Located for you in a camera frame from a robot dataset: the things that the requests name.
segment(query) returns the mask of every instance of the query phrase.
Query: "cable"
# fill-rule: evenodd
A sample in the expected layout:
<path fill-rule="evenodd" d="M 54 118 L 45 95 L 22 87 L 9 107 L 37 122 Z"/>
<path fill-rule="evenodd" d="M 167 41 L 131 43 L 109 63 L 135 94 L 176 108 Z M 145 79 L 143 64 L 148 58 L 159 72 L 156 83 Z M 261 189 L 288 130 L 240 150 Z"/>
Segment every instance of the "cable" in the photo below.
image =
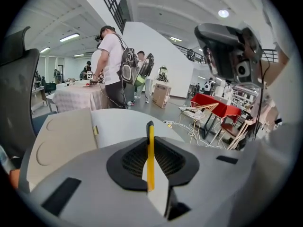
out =
<path fill-rule="evenodd" d="M 112 101 L 114 104 L 116 104 L 119 108 L 124 108 L 124 106 L 119 106 L 114 100 L 112 100 L 109 96 L 105 95 L 102 91 L 102 88 L 101 88 L 101 85 L 99 83 L 100 81 L 98 81 L 97 83 L 99 84 L 99 87 L 100 87 L 100 90 L 101 90 L 101 93 L 106 96 L 110 101 Z M 123 104 L 125 104 L 125 101 L 126 101 L 126 98 L 125 98 L 125 93 L 124 93 L 124 88 L 123 88 L 123 82 L 122 82 L 122 91 L 123 91 L 123 97 L 124 97 L 124 102 Z"/>
<path fill-rule="evenodd" d="M 264 85 L 264 77 L 266 75 L 266 72 L 268 71 L 268 69 L 270 68 L 270 61 L 267 57 L 267 55 L 265 54 L 267 61 L 269 63 L 268 67 L 266 68 L 264 74 L 263 74 L 263 69 L 262 69 L 262 62 L 260 60 L 260 69 L 261 69 L 261 81 L 262 81 L 262 85 Z M 261 109 L 262 109 L 262 101 L 263 101 L 263 90 L 264 88 L 261 88 L 261 97 L 260 97 L 260 104 L 259 104 L 259 109 L 258 109 L 258 114 L 257 114 L 257 118 L 256 118 L 256 125 L 255 125 L 255 129 L 254 129 L 254 140 L 256 140 L 256 136 L 257 136 L 257 132 L 258 132 L 258 123 L 260 120 L 260 116 L 261 116 Z"/>
<path fill-rule="evenodd" d="M 198 146 L 200 146 L 199 145 L 199 143 L 198 143 L 198 141 L 201 141 L 201 142 L 203 142 L 204 144 L 205 144 L 205 147 L 211 147 L 211 148 L 220 148 L 220 149 L 226 149 L 226 147 L 225 147 L 225 145 L 224 145 L 224 143 L 222 142 L 222 145 L 223 145 L 223 147 L 221 147 L 221 146 L 213 146 L 213 145 L 211 145 L 211 144 L 209 144 L 208 142 L 205 142 L 205 141 L 203 141 L 203 140 L 201 140 L 201 138 L 200 138 L 200 133 L 198 132 L 198 131 L 196 131 L 195 129 L 194 129 L 194 127 L 191 127 L 191 125 L 193 125 L 193 123 L 190 123 L 189 124 L 189 127 L 187 127 L 186 125 L 184 125 L 184 124 L 181 124 L 180 122 L 181 122 L 181 119 L 180 119 L 180 121 L 179 121 L 179 123 L 176 123 L 175 121 L 166 121 L 166 120 L 164 120 L 164 122 L 170 122 L 172 125 L 178 125 L 179 127 L 181 127 L 181 128 L 184 128 L 186 131 L 188 131 L 188 135 L 189 136 L 192 136 L 195 140 L 196 140 L 196 145 L 198 145 Z"/>

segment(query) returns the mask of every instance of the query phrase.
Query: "vr headset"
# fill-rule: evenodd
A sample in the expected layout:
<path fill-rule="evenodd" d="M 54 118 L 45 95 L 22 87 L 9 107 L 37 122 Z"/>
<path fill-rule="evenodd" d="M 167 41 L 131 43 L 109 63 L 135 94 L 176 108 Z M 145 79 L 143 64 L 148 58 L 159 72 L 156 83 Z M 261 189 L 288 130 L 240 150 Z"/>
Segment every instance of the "vr headset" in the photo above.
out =
<path fill-rule="evenodd" d="M 200 24 L 195 36 L 215 77 L 232 84 L 263 87 L 257 73 L 263 50 L 249 28 Z"/>

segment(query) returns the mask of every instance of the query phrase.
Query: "red table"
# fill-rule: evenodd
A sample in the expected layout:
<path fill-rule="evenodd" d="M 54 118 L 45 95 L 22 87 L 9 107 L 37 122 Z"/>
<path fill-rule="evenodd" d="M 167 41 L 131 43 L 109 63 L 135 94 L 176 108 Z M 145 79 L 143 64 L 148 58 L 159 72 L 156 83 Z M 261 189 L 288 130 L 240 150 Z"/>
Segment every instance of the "red table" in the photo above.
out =
<path fill-rule="evenodd" d="M 218 106 L 212 111 L 210 114 L 208 120 L 206 121 L 206 124 L 204 126 L 204 135 L 203 139 L 205 139 L 209 133 L 209 131 L 212 129 L 214 122 L 217 117 L 219 118 L 226 118 L 229 117 L 233 120 L 233 122 L 237 122 L 238 117 L 241 116 L 241 109 L 233 106 L 233 105 L 226 105 L 220 101 L 215 100 L 213 96 L 205 95 L 205 94 L 200 94 L 197 93 L 191 102 L 197 103 L 201 106 L 208 105 L 208 104 L 213 104 L 213 103 L 219 103 Z M 211 124 L 211 127 L 207 130 L 207 123 L 209 119 L 211 118 L 212 114 L 215 115 L 214 121 Z"/>

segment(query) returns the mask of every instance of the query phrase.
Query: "camera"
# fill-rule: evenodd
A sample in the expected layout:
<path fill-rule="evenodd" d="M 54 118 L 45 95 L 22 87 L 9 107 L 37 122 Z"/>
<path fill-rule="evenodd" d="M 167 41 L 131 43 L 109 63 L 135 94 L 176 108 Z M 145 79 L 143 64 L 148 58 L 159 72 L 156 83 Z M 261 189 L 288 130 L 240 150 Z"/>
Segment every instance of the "camera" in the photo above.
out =
<path fill-rule="evenodd" d="M 248 77 L 250 75 L 249 60 L 241 61 L 238 65 L 236 65 L 236 72 L 239 78 Z"/>
<path fill-rule="evenodd" d="M 96 40 L 97 42 L 99 42 L 99 41 L 100 41 L 100 35 L 96 35 L 95 40 Z"/>

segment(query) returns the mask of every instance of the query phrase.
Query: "cardboard box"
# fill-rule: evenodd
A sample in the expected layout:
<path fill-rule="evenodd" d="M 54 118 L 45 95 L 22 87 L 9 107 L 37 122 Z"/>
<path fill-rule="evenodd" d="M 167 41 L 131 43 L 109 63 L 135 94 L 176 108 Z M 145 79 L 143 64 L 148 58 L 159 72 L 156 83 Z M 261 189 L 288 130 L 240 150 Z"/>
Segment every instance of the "cardboard box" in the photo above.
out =
<path fill-rule="evenodd" d="M 169 99 L 170 90 L 171 87 L 157 83 L 153 92 L 152 102 L 160 108 L 165 108 Z"/>
<path fill-rule="evenodd" d="M 48 116 L 28 163 L 30 190 L 76 156 L 97 148 L 89 108 Z"/>

